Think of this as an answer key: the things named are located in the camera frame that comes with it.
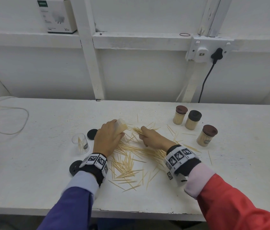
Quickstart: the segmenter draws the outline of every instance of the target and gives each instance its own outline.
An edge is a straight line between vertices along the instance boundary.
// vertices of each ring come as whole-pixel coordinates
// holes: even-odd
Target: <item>left hand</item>
[[[118,146],[119,141],[125,135],[124,132],[120,133],[114,138],[116,119],[107,122],[97,131],[95,136],[95,144],[93,153],[102,153],[107,158],[113,154],[115,148]]]

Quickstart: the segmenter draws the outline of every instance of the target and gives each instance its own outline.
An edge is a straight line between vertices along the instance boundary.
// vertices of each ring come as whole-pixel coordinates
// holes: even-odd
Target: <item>plastic container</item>
[[[188,130],[194,130],[200,121],[202,114],[197,110],[191,110],[188,114],[188,118],[185,123],[185,127]]]
[[[210,143],[210,141],[213,139],[213,137],[217,135],[217,133],[218,133],[218,130],[214,126],[204,125],[202,132],[197,138],[197,143],[202,147],[206,147]]]
[[[77,144],[79,147],[79,152],[81,154],[86,154],[90,150],[89,144],[87,142],[86,136],[83,133],[75,134],[72,137],[72,143]]]
[[[124,132],[126,129],[128,129],[128,125],[126,125],[126,122],[123,119],[118,119],[115,122],[114,138],[116,138],[121,132]]]
[[[188,109],[186,108],[186,106],[177,106],[175,108],[175,115],[173,117],[173,123],[176,125],[181,125],[183,123],[183,119],[187,111]]]

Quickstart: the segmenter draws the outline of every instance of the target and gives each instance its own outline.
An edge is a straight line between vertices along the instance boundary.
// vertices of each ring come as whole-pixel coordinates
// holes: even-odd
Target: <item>black rubber disc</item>
[[[94,140],[95,136],[97,134],[98,129],[91,129],[90,131],[87,132],[87,137],[88,139]]]
[[[69,172],[72,175],[72,177],[76,175],[76,173],[79,171],[79,166],[81,165],[82,162],[83,161],[75,161],[70,165]]]

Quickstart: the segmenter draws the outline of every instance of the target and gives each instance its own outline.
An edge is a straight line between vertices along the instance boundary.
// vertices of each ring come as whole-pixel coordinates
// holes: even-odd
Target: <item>product box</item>
[[[76,32],[70,0],[37,0],[48,33],[73,34]]]

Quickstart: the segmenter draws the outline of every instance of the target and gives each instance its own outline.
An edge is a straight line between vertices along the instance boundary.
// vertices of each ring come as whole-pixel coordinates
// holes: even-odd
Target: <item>pink cuff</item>
[[[197,199],[201,190],[210,178],[216,174],[214,170],[210,169],[204,163],[196,165],[188,175],[184,191],[194,199]]]

